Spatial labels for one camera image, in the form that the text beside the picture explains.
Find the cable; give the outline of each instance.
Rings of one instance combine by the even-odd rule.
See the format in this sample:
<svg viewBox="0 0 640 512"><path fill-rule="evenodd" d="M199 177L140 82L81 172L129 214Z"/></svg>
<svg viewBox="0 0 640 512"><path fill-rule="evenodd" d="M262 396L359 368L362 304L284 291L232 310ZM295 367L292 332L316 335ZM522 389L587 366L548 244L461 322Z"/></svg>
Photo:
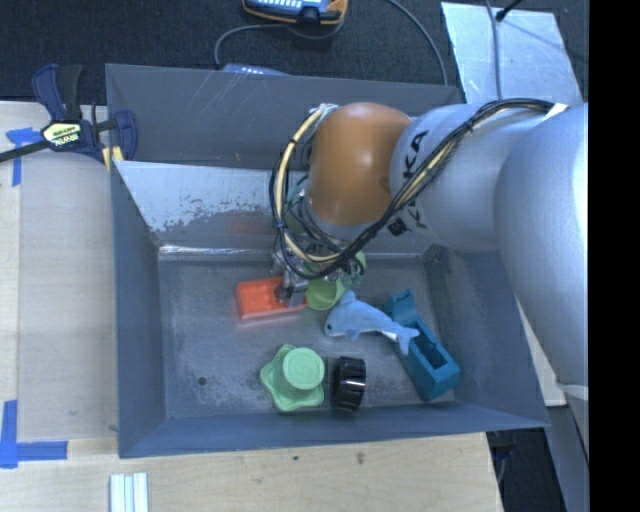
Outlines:
<svg viewBox="0 0 640 512"><path fill-rule="evenodd" d="M498 470L498 474L496 475L496 482L498 482L498 485L500 485L504 480L504 474L506 469L507 469L507 459L504 458L500 462L500 469Z"/></svg>
<svg viewBox="0 0 640 512"><path fill-rule="evenodd" d="M243 27L232 28L231 30L225 32L218 38L218 40L216 41L216 46L213 49L213 59L216 63L216 67L218 69L222 69L222 61L220 60L220 45L227 37L232 36L233 34L237 34L238 32L244 32L245 30L262 30L285 27L287 27L285 23L260 23L258 25L245 25Z"/></svg>
<svg viewBox="0 0 640 512"><path fill-rule="evenodd" d="M424 28L424 26L422 26L422 24L418 21L418 19L411 14L405 7L403 7L402 5L400 5L398 2L396 2L395 0L386 0L388 3L390 3L391 5L393 5L396 9L398 9L400 12L402 12L405 16L407 16L411 22L418 27L418 29L420 30L420 32L422 33L422 35L427 39L427 41L429 42L429 45L431 46L431 49L433 50L436 59L438 60L438 65L440 66L440 72L442 73L442 82L445 86L449 85L449 80L447 78L447 73L444 67L444 61L442 60L442 56L440 55L440 52L438 51L438 47L436 46L435 42L433 41L433 39L431 38L431 36L429 35L429 32L427 32L427 29ZM261 23L261 24L256 24L256 25L245 25L243 27L237 27L237 28L233 28L227 32L225 32L224 34L222 34L218 40L216 41L215 47L213 49L213 59L216 65L217 69L222 69L223 65L222 65L222 61L220 59L220 46L222 45L223 41L225 39L227 39L228 37L237 34L239 32L244 32L247 30L262 30L262 29L272 29L272 28L286 28L289 32L291 32L292 34L296 35L297 37L300 37L302 39L307 39L307 40L311 40L311 41L319 41L319 40L323 40L323 39L329 39L333 36L335 36L338 32L340 32L342 30L342 28L344 27L344 23L346 20L346 16L344 16L342 18L342 20L340 21L340 23L338 23L338 25L335 26L335 28L327 33L327 34L322 34L322 35L310 35L310 34L304 34L298 30L295 30L294 28L291 27L291 24L289 23Z"/></svg>
<svg viewBox="0 0 640 512"><path fill-rule="evenodd" d="M300 32L298 30L294 30L293 28L291 28L288 25L287 25L287 30L289 32L291 32L292 34L295 34L296 36L301 37L302 39L308 39L310 41L321 41L323 39L329 39L330 37L333 37L338 32L340 32L342 30L342 27L344 27L344 21L346 19L347 19L347 17L343 16L342 19L340 20L340 23L335 25L335 28L331 32L329 32L327 34L317 35L317 36L312 36L312 35L309 35L309 34L303 34L302 32Z"/></svg>
<svg viewBox="0 0 640 512"><path fill-rule="evenodd" d="M498 11L498 14L496 14L496 21L502 21L504 19L504 17L507 14L509 14L509 12L511 12L512 9L515 9L518 6L518 4L521 4L522 2L523 2L523 0L515 0L514 2L512 2L510 5L508 5L504 9Z"/></svg>
<svg viewBox="0 0 640 512"><path fill-rule="evenodd" d="M483 105L466 122L451 131L433 149L424 162L418 166L413 176L411 176L396 193L381 218L363 230L345 249L339 251L332 250L330 244L327 244L328 239L323 239L323 237L316 238L314 229L305 230L306 235L311 236L313 242L317 242L319 245L323 245L332 251L332 254L329 255L319 255L309 254L309 252L302 247L302 240L300 240L299 236L289 230L285 220L287 198L283 192L285 190L284 184L288 180L288 162L294 148L302 136L304 136L312 126L317 124L317 121L322 118L324 111L328 108L327 105L320 105L312 111L296 131L295 135L289 140L284 153L273 169L269 181L269 200L274 217L274 227L277 231L276 243L280 245L282 258L285 260L287 268L306 279L326 277L341 268L348 270L349 266L356 261L357 253L375 238L378 232L387 225L396 213L412 202L442 172L458 144L464 137L472 133L475 128L505 110L525 108L547 113L553 105L553 103L543 100L520 98L492 101ZM294 256L302 261L302 268L298 268L299 264L293 261L292 258Z"/></svg>
<svg viewBox="0 0 640 512"><path fill-rule="evenodd" d="M438 51L438 47L436 46L435 42L429 35L429 32L427 32L427 29L425 29L422 26L422 24L416 19L416 17L413 14L411 14L407 9L401 6L398 2L396 2L395 0L387 0L387 2L389 2L396 9L400 10L400 12L402 12L405 16L407 16L413 22L413 24L416 27L418 27L420 32L422 32L422 35L427 39L427 41L429 41L429 45L431 46L431 49L435 53L436 59L438 59L438 64L440 65L440 72L442 73L442 82L445 86L448 86L449 80L447 79L447 73L444 69L444 62L442 61L442 56L440 55L440 52Z"/></svg>
<svg viewBox="0 0 640 512"><path fill-rule="evenodd" d="M484 4L487 7L487 13L489 13L489 20L491 20L491 30L493 32L493 65L495 67L495 77L496 77L496 94L498 95L498 100L502 101L502 78L500 73L500 48L498 43L498 24L496 23L496 19L493 16L493 12L491 10L491 4L489 0L484 0Z"/></svg>
<svg viewBox="0 0 640 512"><path fill-rule="evenodd" d="M303 34L302 32L299 32L297 30L294 30L293 28L291 28L289 23L260 23L260 24L256 24L256 25L245 25L244 27L237 27L237 28L233 28L227 32L225 32L224 34L222 34L218 40L216 41L216 45L213 49L213 59L215 61L216 67L218 69L222 69L222 61L220 60L220 46L222 45L222 42L229 36L232 36L234 34L237 34L238 32L244 32L245 30L262 30L262 29L271 29L271 28L286 28L289 32L291 32L292 34L295 34L297 37L300 37L302 39L309 39L312 41L318 41L318 40L322 40L322 39L328 39L330 37L335 36L338 32L340 32L340 30L342 30L342 27L344 27L344 21L346 19L346 16L344 18L342 18L342 21L340 21L340 23L338 23L335 28L327 33L327 34L322 34L322 35L309 35L309 34Z"/></svg>

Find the blue dolphin toy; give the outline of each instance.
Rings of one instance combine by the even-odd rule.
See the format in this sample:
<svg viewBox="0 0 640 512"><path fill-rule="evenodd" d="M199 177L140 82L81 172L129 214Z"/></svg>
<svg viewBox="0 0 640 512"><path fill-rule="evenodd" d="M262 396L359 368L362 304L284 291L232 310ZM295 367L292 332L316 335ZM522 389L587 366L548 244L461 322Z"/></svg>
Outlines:
<svg viewBox="0 0 640 512"><path fill-rule="evenodd" d="M324 325L327 336L347 336L355 340L363 332L379 332L400 345L400 351L409 353L409 342L420 334L411 327L394 322L379 309L356 300L356 294L347 290L340 302L331 310Z"/></svg>

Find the blue plastic toy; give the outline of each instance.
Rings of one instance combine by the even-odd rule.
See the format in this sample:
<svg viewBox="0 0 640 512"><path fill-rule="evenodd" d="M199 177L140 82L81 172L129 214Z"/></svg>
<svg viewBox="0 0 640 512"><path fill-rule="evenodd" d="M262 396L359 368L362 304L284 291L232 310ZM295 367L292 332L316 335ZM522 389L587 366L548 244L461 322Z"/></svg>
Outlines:
<svg viewBox="0 0 640 512"><path fill-rule="evenodd" d="M398 354L420 397L429 402L455 387L460 368L420 317L411 290L393 295L385 311L399 324L420 331L408 354Z"/></svg>
<svg viewBox="0 0 640 512"><path fill-rule="evenodd" d="M324 325L327 336L347 336L351 341L360 333L376 331L397 342L402 354L409 353L409 342L420 334L412 327L394 322L378 308L356 300L356 295L347 290L335 306Z"/></svg>

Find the electronic device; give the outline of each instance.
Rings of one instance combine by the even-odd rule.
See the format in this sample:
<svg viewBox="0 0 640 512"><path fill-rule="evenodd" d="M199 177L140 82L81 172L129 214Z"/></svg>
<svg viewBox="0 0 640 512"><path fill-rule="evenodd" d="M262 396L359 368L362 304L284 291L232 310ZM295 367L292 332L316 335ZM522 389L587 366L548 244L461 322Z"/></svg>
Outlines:
<svg viewBox="0 0 640 512"><path fill-rule="evenodd" d="M347 12L348 0L242 0L244 10L284 23L335 25Z"/></svg>
<svg viewBox="0 0 640 512"><path fill-rule="evenodd" d="M247 75L274 75L287 76L287 73L275 69L263 68L260 66L249 66L247 64L226 64L222 71L225 73L245 73Z"/></svg>

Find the red object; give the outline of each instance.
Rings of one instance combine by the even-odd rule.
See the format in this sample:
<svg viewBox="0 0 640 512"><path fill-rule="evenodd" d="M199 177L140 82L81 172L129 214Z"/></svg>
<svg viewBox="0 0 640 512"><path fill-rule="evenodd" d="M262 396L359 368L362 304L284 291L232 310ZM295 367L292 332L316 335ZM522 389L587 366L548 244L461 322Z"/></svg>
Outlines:
<svg viewBox="0 0 640 512"><path fill-rule="evenodd" d="M276 290L282 286L282 277L269 277L244 281L236 286L236 303L240 320L263 318L282 313L293 313L307 307L307 299L300 306L288 307L278 301Z"/></svg>

